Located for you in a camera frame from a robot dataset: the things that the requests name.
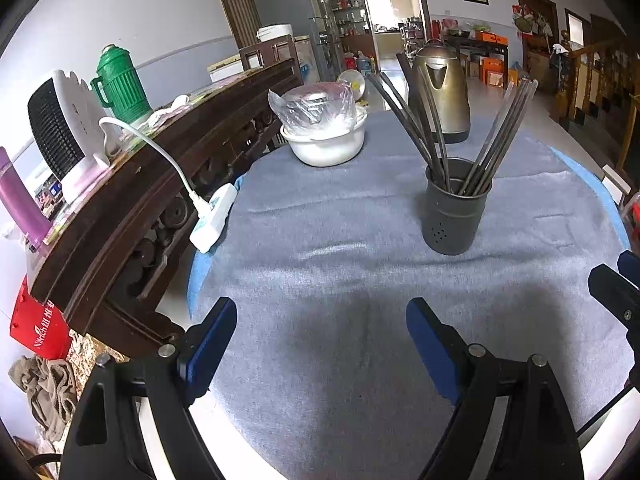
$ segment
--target metal pot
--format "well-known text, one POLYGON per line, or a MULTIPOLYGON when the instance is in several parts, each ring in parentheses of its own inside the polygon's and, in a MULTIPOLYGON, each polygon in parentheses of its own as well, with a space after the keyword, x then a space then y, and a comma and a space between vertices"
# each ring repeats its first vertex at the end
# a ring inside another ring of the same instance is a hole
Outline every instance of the metal pot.
POLYGON ((466 75, 456 53, 442 44, 429 43, 416 53, 412 70, 420 100, 428 114, 430 109, 425 84, 431 89, 445 142, 453 144, 466 140, 471 128, 471 114, 466 75))
POLYGON ((459 38, 468 38, 471 32, 469 30, 462 30, 461 28, 450 28, 447 30, 447 34, 459 38))

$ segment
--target refrigerator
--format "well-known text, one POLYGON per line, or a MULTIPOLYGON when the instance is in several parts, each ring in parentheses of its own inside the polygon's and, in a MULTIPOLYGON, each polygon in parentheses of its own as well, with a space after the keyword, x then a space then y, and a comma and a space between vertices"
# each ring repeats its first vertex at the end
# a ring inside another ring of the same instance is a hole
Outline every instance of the refrigerator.
POLYGON ((340 31, 327 0, 254 0, 263 27, 289 23, 294 36, 308 36, 320 81, 335 81, 345 70, 340 31))

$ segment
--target white power cord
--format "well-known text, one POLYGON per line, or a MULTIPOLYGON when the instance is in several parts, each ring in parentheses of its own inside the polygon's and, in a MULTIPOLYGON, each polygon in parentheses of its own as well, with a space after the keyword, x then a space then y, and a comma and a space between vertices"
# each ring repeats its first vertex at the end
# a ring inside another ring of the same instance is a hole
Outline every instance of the white power cord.
POLYGON ((182 183, 184 184, 184 187, 187 188, 187 191, 189 191, 189 198, 191 198, 191 201, 193 202, 193 205, 196 208, 196 211, 198 212, 199 218, 204 218, 212 211, 213 208, 211 205, 209 205, 209 202, 204 200, 193 189, 191 189, 191 184, 189 183, 186 175, 184 174, 180 166, 178 166, 178 163, 175 160, 173 160, 171 155, 169 155, 164 149, 162 149, 162 147, 159 146, 158 143, 154 142, 153 139, 149 139, 144 133, 140 132, 133 126, 130 126, 124 121, 121 121, 114 117, 103 117, 100 119, 100 121, 98 121, 98 124, 100 124, 100 127, 102 127, 102 125, 105 123, 115 124, 116 126, 119 126, 122 129, 127 130, 128 132, 134 134, 137 138, 144 140, 149 146, 155 149, 156 152, 160 153, 160 155, 164 156, 164 158, 169 161, 169 163, 175 168, 175 171, 178 172, 178 175, 180 175, 180 178, 182 179, 182 183))

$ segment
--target orange box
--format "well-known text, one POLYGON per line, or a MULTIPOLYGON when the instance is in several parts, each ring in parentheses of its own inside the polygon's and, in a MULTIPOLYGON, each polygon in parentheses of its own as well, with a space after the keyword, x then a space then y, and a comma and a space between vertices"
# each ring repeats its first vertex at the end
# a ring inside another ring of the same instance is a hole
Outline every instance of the orange box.
POLYGON ((497 43, 496 36, 492 32, 480 32, 476 31, 476 40, 480 41, 490 41, 491 43, 497 43))
POLYGON ((504 71, 504 63, 500 59, 494 59, 492 57, 487 57, 482 60, 482 67, 480 68, 480 81, 483 83, 487 83, 486 73, 487 72, 503 72, 504 71))

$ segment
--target green thermos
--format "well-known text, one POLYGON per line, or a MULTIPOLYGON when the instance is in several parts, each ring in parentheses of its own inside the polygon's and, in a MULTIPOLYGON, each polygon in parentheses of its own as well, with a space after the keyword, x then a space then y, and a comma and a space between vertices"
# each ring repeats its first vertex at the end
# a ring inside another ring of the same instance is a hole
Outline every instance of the green thermos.
POLYGON ((117 119, 134 126, 148 119, 151 106, 128 50, 107 45, 95 71, 98 77, 91 81, 91 86, 104 108, 111 108, 117 119), (106 99, 102 97, 100 87, 106 99))

